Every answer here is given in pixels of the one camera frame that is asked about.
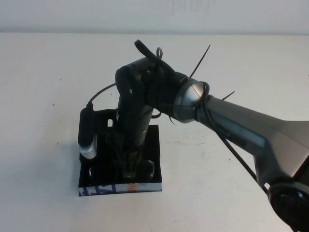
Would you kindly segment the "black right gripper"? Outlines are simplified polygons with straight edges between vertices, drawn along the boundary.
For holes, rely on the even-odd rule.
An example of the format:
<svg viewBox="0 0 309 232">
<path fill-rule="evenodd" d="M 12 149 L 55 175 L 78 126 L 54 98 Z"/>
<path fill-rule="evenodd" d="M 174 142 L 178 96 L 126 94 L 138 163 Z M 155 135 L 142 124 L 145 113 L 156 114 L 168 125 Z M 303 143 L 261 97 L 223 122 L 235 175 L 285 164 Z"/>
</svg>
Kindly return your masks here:
<svg viewBox="0 0 309 232">
<path fill-rule="evenodd" d="M 136 177 L 138 163 L 142 159 L 142 149 L 144 146 L 146 133 L 125 134 L 117 130 L 112 132 L 111 142 L 114 152 L 114 161 L 123 169 L 123 179 Z"/>
</svg>

